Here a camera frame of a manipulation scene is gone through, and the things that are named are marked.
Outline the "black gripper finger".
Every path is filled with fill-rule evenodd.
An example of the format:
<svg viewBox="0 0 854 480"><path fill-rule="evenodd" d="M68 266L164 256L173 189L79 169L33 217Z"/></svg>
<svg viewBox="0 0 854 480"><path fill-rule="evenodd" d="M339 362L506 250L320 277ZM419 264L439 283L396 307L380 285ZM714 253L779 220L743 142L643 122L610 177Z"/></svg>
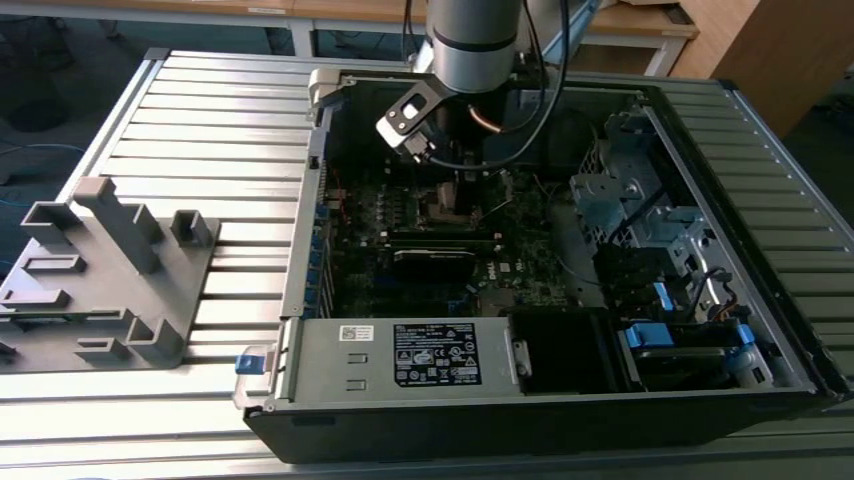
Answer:
<svg viewBox="0 0 854 480"><path fill-rule="evenodd" d="M472 213L479 205L480 173L462 171L456 174L456 212Z"/></svg>

